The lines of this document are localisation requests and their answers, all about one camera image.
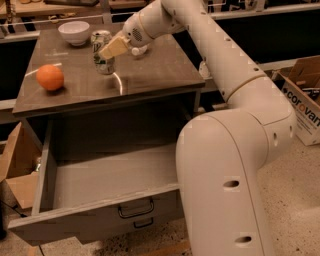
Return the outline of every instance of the orange fruit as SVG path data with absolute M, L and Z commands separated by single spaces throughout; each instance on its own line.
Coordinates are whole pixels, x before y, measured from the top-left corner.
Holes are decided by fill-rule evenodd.
M 60 68 L 47 64 L 41 66 L 36 74 L 38 83 L 48 91 L 55 91 L 64 84 L 64 75 Z

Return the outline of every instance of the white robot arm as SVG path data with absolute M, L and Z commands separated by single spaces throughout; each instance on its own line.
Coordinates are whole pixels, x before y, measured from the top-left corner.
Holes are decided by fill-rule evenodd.
M 195 256 L 274 256 L 257 170 L 282 154 L 296 117 L 281 91 L 207 15 L 201 0 L 156 0 L 127 20 L 100 52 L 186 29 L 229 106 L 205 113 L 182 130 L 177 174 Z

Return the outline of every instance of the floor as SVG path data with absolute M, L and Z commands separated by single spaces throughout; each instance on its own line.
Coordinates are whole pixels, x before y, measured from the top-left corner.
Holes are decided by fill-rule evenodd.
M 318 256 L 320 251 L 320 145 L 304 146 L 296 138 L 287 153 L 258 171 L 258 183 L 272 231 L 277 256 Z M 1 199 L 15 201 L 5 183 Z M 4 225 L 19 215 L 2 206 Z M 121 256 L 153 255 L 152 252 L 187 241 L 184 219 L 144 231 L 81 245 L 70 238 L 42 245 L 46 256 Z M 1 256 L 24 256 L 28 244 L 11 232 L 0 241 Z M 41 256 L 36 248 L 36 256 Z M 192 255 L 188 247 L 162 255 Z

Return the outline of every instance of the drawer handle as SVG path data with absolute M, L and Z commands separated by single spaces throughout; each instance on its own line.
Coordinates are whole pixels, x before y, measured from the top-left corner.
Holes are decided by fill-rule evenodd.
M 153 218 L 150 218 L 150 221 L 145 223 L 145 224 L 141 224 L 141 225 L 137 225 L 136 222 L 133 222 L 133 226 L 134 228 L 138 229 L 138 228 L 145 228 L 145 227 L 148 227 L 148 226 L 151 226 L 153 224 Z
M 136 213 L 132 213 L 132 214 L 123 214 L 121 206 L 118 207 L 118 213 L 122 219 L 129 219 L 129 218 L 145 215 L 145 214 L 152 212 L 153 210 L 154 210 L 154 203 L 153 203 L 152 199 L 150 199 L 150 207 L 144 211 L 141 211 L 141 212 L 136 212 Z

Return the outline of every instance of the can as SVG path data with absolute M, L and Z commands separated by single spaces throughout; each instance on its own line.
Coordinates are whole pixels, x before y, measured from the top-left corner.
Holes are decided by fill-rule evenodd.
M 104 59 L 99 55 L 100 49 L 108 44 L 112 35 L 108 30 L 96 30 L 91 34 L 93 61 L 99 74 L 111 75 L 115 72 L 115 58 Z

